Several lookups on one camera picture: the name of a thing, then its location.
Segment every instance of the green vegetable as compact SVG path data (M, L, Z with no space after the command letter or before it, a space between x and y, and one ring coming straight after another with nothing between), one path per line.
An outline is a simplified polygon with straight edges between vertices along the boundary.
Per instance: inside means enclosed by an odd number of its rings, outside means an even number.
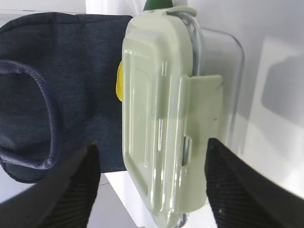
M157 10L173 7L172 0L147 0L143 10Z

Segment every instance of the fabric handle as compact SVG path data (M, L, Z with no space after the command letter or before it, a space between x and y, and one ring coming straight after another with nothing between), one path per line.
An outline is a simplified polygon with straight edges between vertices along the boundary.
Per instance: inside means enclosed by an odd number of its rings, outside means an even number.
M28 74L35 80L46 102L51 136L49 153L42 161L31 160L3 147L0 147L0 158L4 163L37 170L52 168L56 164L59 156L59 147L64 129L62 108L52 86L35 69L16 61L0 60L0 74Z

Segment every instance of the food container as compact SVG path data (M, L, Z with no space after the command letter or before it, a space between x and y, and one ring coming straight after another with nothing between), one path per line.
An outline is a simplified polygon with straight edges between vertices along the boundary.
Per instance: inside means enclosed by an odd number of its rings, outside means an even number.
M182 227L206 203L208 138L233 137L244 53L195 16L145 11L123 42L123 158L160 228Z

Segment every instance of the navy blue fabric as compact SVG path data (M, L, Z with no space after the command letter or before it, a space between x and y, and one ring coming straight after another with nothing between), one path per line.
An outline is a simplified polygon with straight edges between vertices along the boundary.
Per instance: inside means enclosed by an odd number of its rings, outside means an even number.
M101 172L123 171L122 104L115 94L116 73L130 16L42 13L0 28L0 59L39 72L57 95L64 120L58 161L62 164L96 140ZM0 147L30 161L50 152L46 101L25 72L0 74ZM21 182L37 182L53 168L33 169L0 161Z
M20 156L14 151L0 147L0 158L3 162L15 165L21 165L38 170L47 170L52 168L57 162L59 155L59 146L63 133L63 115L59 100L53 91L52 86L35 69L22 63L11 60L0 60L0 74L28 74L39 86L41 93L46 101L47 112L50 125L50 150L46 158L42 161L33 160L26 156Z

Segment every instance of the light green lid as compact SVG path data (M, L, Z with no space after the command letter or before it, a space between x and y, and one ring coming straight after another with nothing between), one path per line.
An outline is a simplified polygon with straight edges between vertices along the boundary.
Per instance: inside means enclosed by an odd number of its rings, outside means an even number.
M192 76L184 22L148 11L133 18L123 42L123 158L160 228L173 228L207 199L207 141L221 135L222 77Z

